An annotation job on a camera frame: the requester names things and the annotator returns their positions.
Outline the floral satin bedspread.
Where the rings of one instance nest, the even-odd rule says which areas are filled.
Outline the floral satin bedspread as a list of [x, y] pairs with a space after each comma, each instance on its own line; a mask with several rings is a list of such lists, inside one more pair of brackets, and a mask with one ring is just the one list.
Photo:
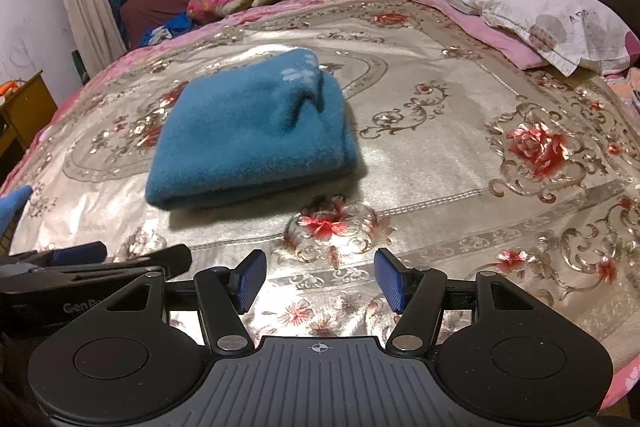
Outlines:
[[[294, 48], [340, 84], [355, 176], [167, 212], [144, 186], [188, 82]], [[509, 277], [608, 349], [615, 403], [639, 381], [639, 119], [608, 80], [524, 70], [413, 0], [292, 1], [134, 51], [63, 105], [4, 182], [32, 187], [3, 254], [100, 241], [113, 261], [172, 244], [194, 270], [260, 248], [244, 321], [265, 335], [386, 338], [372, 257]]]

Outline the blue clothes on sofa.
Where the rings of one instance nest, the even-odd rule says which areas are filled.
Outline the blue clothes on sofa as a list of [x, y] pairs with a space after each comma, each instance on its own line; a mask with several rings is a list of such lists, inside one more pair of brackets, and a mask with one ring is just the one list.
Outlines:
[[163, 25], [148, 30], [141, 39], [139, 46], [156, 46], [157, 44], [182, 36], [193, 28], [193, 20], [186, 12], [181, 12]]

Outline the white patterned pillow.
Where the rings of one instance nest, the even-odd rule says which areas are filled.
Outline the white patterned pillow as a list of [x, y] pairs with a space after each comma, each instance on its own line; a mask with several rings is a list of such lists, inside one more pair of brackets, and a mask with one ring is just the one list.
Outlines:
[[513, 32], [566, 77], [578, 68], [618, 74], [639, 58], [638, 37], [598, 0], [442, 1]]

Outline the teal fleece sweater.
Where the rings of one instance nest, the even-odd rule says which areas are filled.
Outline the teal fleece sweater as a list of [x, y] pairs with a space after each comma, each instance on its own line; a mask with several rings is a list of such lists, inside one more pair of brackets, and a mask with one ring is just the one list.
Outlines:
[[16, 185], [14, 251], [192, 239], [253, 199], [352, 185], [362, 160], [341, 83], [314, 51], [199, 50], [107, 79], [44, 135]]

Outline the wooden bedside cabinet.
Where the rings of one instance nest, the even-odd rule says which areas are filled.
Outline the wooden bedside cabinet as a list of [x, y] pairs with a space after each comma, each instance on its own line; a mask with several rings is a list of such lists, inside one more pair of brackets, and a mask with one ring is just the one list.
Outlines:
[[1, 154], [14, 145], [27, 150], [57, 110], [42, 72], [37, 72], [1, 105]]

